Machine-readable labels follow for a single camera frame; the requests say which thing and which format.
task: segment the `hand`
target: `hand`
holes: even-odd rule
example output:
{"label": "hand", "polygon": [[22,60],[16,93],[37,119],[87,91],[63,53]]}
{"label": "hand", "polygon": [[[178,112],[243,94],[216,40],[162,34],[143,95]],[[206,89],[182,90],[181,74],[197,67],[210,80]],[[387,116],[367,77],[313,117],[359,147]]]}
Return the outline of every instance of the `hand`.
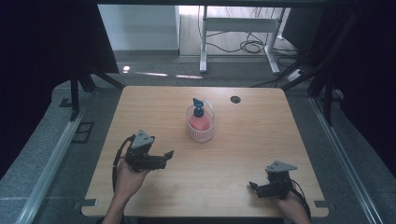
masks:
{"label": "hand", "polygon": [[126,204],[140,189],[149,172],[150,170],[144,170],[136,173],[124,158],[120,159],[114,196],[102,224],[120,224]]}
{"label": "hand", "polygon": [[286,198],[283,200],[280,200],[279,198],[270,198],[270,200],[279,207],[285,217],[295,224],[311,223],[302,202],[293,192],[289,191]]}

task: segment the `wall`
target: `wall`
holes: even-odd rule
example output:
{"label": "wall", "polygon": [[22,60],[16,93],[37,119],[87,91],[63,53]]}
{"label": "wall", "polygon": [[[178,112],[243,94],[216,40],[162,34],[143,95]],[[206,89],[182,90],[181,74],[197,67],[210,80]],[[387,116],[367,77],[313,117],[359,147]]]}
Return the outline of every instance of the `wall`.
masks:
{"label": "wall", "polygon": [[99,5],[113,50],[178,50],[178,6]]}

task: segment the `wooden table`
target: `wooden table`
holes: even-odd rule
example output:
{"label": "wooden table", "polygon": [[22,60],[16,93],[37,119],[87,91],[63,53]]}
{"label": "wooden table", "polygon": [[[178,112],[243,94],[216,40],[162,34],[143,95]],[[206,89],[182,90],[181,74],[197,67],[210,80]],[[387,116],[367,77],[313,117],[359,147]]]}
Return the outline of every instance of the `wooden table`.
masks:
{"label": "wooden table", "polygon": [[[241,102],[233,103],[232,96]],[[186,133],[192,98],[216,110],[214,138],[205,143]],[[83,206],[85,216],[103,216],[113,196],[112,162],[122,142],[139,129],[155,136],[150,155],[174,150],[166,169],[148,174],[125,216],[282,217],[268,199],[259,199],[248,182],[268,184],[264,169],[273,161],[298,167],[290,177],[304,190],[313,217],[326,217],[324,201],[303,141],[281,89],[137,87],[123,90]]]}

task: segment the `clear plastic basket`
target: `clear plastic basket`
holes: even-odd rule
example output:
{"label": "clear plastic basket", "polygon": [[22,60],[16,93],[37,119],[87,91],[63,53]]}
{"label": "clear plastic basket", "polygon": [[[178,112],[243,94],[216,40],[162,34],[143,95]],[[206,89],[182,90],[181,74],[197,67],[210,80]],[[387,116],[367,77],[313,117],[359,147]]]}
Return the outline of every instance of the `clear plastic basket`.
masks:
{"label": "clear plastic basket", "polygon": [[194,128],[189,123],[189,118],[193,116],[194,114],[194,109],[195,106],[191,105],[186,112],[186,128],[187,128],[187,134],[189,135],[190,138],[197,142],[206,142],[209,141],[210,139],[213,138],[213,135],[215,134],[215,110],[213,109],[212,104],[210,104],[208,101],[203,101],[207,105],[209,105],[211,113],[208,113],[207,110],[204,108],[204,114],[207,115],[207,118],[209,119],[209,129],[205,131],[199,131]]}

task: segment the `white desk frame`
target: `white desk frame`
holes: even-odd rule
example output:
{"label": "white desk frame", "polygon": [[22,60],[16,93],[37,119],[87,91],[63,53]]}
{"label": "white desk frame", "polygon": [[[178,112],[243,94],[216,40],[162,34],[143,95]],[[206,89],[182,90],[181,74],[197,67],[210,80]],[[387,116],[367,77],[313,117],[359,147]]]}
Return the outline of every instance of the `white desk frame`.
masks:
{"label": "white desk frame", "polygon": [[206,32],[207,31],[230,31],[230,32],[257,32],[272,33],[268,45],[264,47],[268,62],[271,65],[273,73],[279,74],[276,60],[274,59],[273,49],[282,23],[285,8],[276,19],[252,19],[252,18],[208,18],[207,6],[205,6],[202,26],[202,44],[201,44],[201,61],[200,72],[206,72]]}

